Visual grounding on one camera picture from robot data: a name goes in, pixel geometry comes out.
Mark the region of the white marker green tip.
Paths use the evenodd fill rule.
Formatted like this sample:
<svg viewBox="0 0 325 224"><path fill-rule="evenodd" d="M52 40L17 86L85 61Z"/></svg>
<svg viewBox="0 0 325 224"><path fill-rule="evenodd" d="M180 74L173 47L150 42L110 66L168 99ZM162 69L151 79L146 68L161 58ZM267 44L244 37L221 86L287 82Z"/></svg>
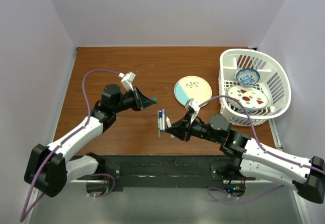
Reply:
<svg viewBox="0 0 325 224"><path fill-rule="evenodd" d="M166 116L166 123L167 123L167 128L170 128L172 126L170 119Z"/></svg>

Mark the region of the white marker with purple ink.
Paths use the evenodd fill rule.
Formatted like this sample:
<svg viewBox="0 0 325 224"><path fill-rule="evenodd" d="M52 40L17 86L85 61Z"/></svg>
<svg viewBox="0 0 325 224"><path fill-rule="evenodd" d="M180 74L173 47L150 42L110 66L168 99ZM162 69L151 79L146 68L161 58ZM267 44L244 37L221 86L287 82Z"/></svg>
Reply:
<svg viewBox="0 0 325 224"><path fill-rule="evenodd" d="M162 109L162 116L161 116L161 118L162 118L162 131L165 131L165 129L166 129L166 126L165 126L165 109L163 108Z"/></svg>

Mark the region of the thin green white pen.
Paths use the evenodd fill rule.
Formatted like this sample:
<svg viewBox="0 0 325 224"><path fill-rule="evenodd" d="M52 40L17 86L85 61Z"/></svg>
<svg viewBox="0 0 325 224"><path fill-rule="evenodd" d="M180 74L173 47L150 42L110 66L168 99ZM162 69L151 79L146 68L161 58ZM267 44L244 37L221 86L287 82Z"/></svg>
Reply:
<svg viewBox="0 0 325 224"><path fill-rule="evenodd" d="M158 128L158 138L161 138L161 134L160 134L160 111L157 111L157 128Z"/></svg>

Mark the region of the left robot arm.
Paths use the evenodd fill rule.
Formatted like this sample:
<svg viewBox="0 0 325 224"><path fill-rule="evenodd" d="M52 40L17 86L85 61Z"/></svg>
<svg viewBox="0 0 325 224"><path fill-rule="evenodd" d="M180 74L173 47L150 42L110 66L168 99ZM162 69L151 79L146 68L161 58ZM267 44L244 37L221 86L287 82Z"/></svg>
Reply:
<svg viewBox="0 0 325 224"><path fill-rule="evenodd" d="M94 153L76 160L72 157L92 139L103 134L116 121L117 113L128 109L142 111L156 103L137 87L122 93L119 85L107 85L90 115L76 128L47 146L38 144L32 149L24 181L54 197L72 180L88 175L101 179L106 172L103 158Z"/></svg>

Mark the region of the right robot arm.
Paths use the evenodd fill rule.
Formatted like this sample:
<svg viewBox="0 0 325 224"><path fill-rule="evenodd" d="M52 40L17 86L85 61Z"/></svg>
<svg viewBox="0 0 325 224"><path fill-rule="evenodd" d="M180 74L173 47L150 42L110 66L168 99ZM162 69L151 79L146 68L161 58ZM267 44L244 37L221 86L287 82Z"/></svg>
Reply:
<svg viewBox="0 0 325 224"><path fill-rule="evenodd" d="M324 160L318 156L299 157L260 144L255 138L233 130L221 114L212 115L208 123L192 121L185 115L165 131L182 141L197 137L218 143L220 150L231 158L225 168L230 179L242 176L272 181L295 190L307 201L324 202Z"/></svg>

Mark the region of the white marker black tip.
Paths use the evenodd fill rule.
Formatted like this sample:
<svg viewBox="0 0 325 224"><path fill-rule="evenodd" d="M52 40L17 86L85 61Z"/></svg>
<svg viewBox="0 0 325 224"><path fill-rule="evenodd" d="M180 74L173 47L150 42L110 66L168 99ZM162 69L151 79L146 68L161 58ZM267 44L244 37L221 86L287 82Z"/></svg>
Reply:
<svg viewBox="0 0 325 224"><path fill-rule="evenodd" d="M159 116L159 130L162 131L163 130L163 124L162 124L163 120L162 120L162 116Z"/></svg>

